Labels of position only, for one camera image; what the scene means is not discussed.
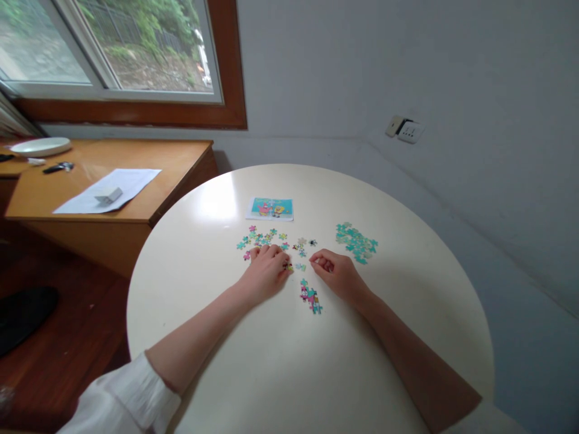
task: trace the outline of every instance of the white wall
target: white wall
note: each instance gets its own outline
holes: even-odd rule
[[[65,127],[70,137],[210,138],[221,170],[293,162],[352,175],[421,216],[489,318],[496,402],[532,432],[579,429],[579,2],[238,0],[248,132]],[[426,124],[416,145],[392,115]]]

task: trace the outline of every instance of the wall outlet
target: wall outlet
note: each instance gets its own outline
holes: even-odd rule
[[[388,137],[394,137],[396,135],[396,131],[398,131],[398,128],[400,128],[404,121],[406,121],[406,119],[401,116],[393,116],[392,120],[388,124],[388,128],[386,128],[386,135]]]
[[[424,125],[417,124],[416,122],[405,122],[400,133],[398,133],[398,138],[404,142],[416,143],[418,139],[420,139],[424,129]]]

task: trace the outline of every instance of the forearm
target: forearm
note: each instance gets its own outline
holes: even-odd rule
[[[182,395],[220,337],[254,305],[244,288],[232,286],[147,350],[149,363],[171,390]]]
[[[379,297],[368,291],[355,308],[378,334],[432,433],[447,429],[476,408],[482,399],[476,390],[410,330]]]

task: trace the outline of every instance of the right hand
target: right hand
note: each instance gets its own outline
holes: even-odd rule
[[[352,306],[358,305],[362,299],[372,294],[349,256],[322,249],[314,253],[309,261],[326,285]]]

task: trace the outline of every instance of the puzzle box picture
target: puzzle box picture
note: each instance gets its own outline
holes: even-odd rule
[[[292,199],[253,197],[249,203],[247,219],[292,221],[294,206]]]

